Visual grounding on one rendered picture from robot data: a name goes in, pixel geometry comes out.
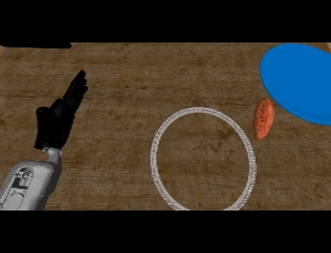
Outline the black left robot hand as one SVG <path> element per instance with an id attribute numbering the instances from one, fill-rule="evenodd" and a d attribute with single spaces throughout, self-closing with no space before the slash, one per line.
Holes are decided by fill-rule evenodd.
<path id="1" fill-rule="evenodd" d="M 52 147 L 62 149 L 74 121 L 83 95 L 87 91 L 84 71 L 80 70 L 72 78 L 65 94 L 49 107 L 38 107 L 37 115 L 37 138 L 34 147 L 44 149 Z"/>

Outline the blue oval placemat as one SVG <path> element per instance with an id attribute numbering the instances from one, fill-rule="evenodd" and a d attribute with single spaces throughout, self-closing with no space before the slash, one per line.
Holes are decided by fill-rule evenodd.
<path id="1" fill-rule="evenodd" d="M 260 61 L 262 83 L 278 105 L 299 119 L 331 126 L 331 54 L 303 43 L 282 43 Z"/>

